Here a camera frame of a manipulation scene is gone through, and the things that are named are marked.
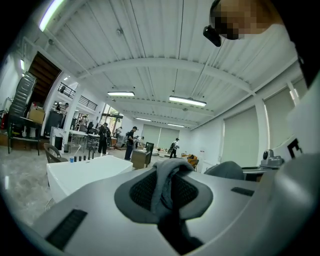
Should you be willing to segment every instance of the ceiling light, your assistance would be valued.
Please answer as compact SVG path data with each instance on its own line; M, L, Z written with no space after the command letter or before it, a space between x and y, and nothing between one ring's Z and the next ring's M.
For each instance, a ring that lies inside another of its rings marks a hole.
M149 122L151 122L151 120L150 120L150 119L144 119L144 118L139 118L139 117L136 117L135 119L142 120L142 121L149 121Z
M56 12L56 10L58 9L58 7L62 4L64 0L54 0L53 3L50 5L50 7L48 8L48 10L45 12L40 25L39 25L39 29L43 32L46 28L46 26L48 25L51 17L54 15L54 13Z
M183 125L167 123L168 126L184 127Z
M109 91L110 96L135 96L133 91Z
M201 106L201 107L204 107L207 104L206 102L203 102L203 101L189 99L189 98L176 97L176 96L170 96L169 100L172 102L187 103L187 104Z
M20 60L22 70L25 70L25 62L21 59Z

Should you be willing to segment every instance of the gray fabric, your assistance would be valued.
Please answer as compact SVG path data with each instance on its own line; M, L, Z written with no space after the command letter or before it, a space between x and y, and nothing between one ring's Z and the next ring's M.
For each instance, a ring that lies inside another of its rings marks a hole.
M178 171L194 171L190 163L181 158L171 158L165 161L157 161L156 185L151 199L151 212L158 217L163 217L168 210L173 209L171 199L171 179Z
M242 168L233 161L226 161L221 164L212 166L211 168L206 170L204 174L233 180L245 179Z

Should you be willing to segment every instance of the ceiling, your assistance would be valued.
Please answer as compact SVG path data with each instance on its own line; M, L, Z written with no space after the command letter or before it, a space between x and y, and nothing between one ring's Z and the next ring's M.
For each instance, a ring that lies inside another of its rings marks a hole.
M212 2L66 0L45 30L54 40L46 50L124 114L194 128L254 95L297 58L279 25L215 47L202 35ZM207 105L175 104L170 95Z

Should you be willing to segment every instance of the camera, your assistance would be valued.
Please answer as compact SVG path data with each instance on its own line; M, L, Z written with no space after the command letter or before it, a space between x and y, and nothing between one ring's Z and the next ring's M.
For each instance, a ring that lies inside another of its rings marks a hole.
M218 32L210 25L205 26L203 29L203 35L211 41L216 47L221 46L221 37Z

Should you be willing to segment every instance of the concrete floor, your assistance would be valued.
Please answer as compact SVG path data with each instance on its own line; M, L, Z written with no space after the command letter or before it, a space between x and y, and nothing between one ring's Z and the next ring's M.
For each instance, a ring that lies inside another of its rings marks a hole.
M72 148L72 156L76 152L76 148ZM120 159L125 158L125 150L107 150L109 155ZM76 154L79 156L86 155L88 158L88 150L84 153L79 150ZM70 153L63 155L69 159ZM157 160L164 160L159 156L152 156L151 165ZM36 150L14 150L8 154L8 148L0 146L0 187L7 205L11 213L28 225L32 225L34 221L54 205L50 188L48 187L48 178L46 164L48 163L45 151L38 152ZM8 180L8 186L5 187L5 179Z

